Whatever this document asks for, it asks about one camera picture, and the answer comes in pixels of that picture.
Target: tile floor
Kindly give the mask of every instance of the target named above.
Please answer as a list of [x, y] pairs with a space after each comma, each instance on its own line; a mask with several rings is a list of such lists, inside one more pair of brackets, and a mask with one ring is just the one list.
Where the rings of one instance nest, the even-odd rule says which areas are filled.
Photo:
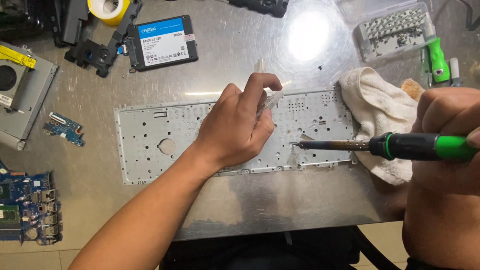
[[[402, 222], [361, 225], [368, 239], [402, 270], [407, 266], [408, 255], [402, 244]], [[34, 261], [36, 270], [66, 270], [80, 250], [0, 254], [0, 270], [28, 269]], [[365, 256], [354, 265], [358, 270], [375, 270]]]

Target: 2.5 inch ssd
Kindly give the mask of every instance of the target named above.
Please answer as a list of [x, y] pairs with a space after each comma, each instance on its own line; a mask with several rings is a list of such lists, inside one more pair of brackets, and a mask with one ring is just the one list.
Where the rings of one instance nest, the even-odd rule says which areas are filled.
[[189, 15], [128, 26], [125, 39], [130, 72], [145, 71], [198, 60]]

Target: black cable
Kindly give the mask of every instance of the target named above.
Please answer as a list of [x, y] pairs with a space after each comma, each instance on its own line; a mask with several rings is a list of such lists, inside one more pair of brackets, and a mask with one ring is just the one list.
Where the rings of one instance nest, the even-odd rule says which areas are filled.
[[467, 31], [475, 31], [480, 26], [480, 17], [478, 17], [477, 20], [472, 24], [472, 20], [473, 20], [472, 6], [470, 6], [470, 4], [465, 2], [465, 0], [457, 0], [457, 1], [462, 3], [467, 8], [467, 21], [466, 21]]
[[360, 251], [379, 270], [400, 270], [393, 262], [389, 261], [361, 232], [358, 226], [352, 226], [358, 241]]

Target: tape roll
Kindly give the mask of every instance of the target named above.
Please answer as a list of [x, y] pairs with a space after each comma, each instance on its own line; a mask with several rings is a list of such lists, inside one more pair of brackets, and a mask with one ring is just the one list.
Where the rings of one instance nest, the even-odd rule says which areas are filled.
[[129, 0], [88, 0], [87, 3], [90, 12], [108, 25], [119, 25], [128, 5], [130, 5]]

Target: blue circuit board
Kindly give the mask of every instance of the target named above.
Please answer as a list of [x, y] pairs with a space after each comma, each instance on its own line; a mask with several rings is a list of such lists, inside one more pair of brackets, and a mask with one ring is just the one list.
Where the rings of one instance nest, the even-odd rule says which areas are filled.
[[28, 176], [11, 172], [0, 162], [1, 241], [36, 241], [38, 245], [60, 241], [59, 209], [50, 172]]
[[67, 141], [75, 145], [84, 145], [84, 141], [81, 139], [82, 133], [80, 133], [82, 127], [79, 124], [58, 113], [51, 112], [48, 116], [50, 121], [43, 124], [44, 133], [47, 135], [60, 135], [60, 137], [66, 138]]

